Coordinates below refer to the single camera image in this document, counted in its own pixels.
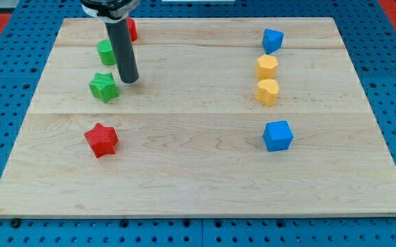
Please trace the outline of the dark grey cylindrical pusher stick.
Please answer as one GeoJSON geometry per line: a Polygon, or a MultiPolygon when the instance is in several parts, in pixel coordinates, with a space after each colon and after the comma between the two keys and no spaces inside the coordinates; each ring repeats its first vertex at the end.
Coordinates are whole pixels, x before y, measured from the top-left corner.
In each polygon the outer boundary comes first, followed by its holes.
{"type": "Polygon", "coordinates": [[[105,26],[121,81],[126,84],[136,82],[139,79],[139,72],[127,20],[105,23],[105,26]]]}

